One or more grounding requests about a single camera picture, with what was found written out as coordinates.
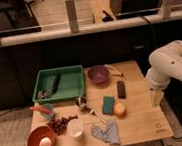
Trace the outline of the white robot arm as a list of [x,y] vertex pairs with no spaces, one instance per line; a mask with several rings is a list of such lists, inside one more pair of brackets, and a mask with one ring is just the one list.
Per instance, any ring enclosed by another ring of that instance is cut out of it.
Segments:
[[182,40],[174,40],[152,51],[146,73],[152,106],[159,106],[172,78],[182,81]]

